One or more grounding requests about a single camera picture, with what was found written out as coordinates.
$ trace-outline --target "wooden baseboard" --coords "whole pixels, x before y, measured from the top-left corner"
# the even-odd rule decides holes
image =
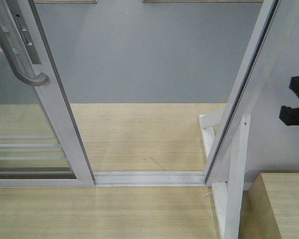
[[[143,2],[263,2],[264,0],[143,0]]]
[[[35,0],[35,3],[97,3],[98,0]]]

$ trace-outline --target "light wood laminate floor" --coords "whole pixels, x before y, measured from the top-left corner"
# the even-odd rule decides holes
[[[0,239],[219,239],[207,187],[0,188]],[[244,195],[240,239],[259,239]]]
[[[225,104],[71,104],[93,171],[202,170],[199,115]]]

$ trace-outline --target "black object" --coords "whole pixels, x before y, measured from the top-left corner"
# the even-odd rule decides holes
[[[291,78],[289,88],[297,95],[299,98],[299,76]],[[286,125],[299,125],[299,108],[291,108],[287,106],[282,106],[280,110],[279,118]]]

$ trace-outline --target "metal door handle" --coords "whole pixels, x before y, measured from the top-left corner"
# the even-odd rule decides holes
[[[8,63],[12,69],[13,74],[22,82],[26,83],[27,85],[30,86],[42,86],[46,82],[48,82],[49,77],[44,74],[40,73],[37,77],[35,78],[30,78],[22,73],[20,70],[17,59],[15,57],[15,54],[13,52],[13,49],[8,41],[8,39],[5,36],[5,33],[3,29],[0,26],[0,47],[5,54],[6,59],[8,60]]]

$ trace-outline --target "glass pane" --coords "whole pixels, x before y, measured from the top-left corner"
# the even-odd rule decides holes
[[[19,81],[0,48],[0,179],[75,175],[32,86]]]

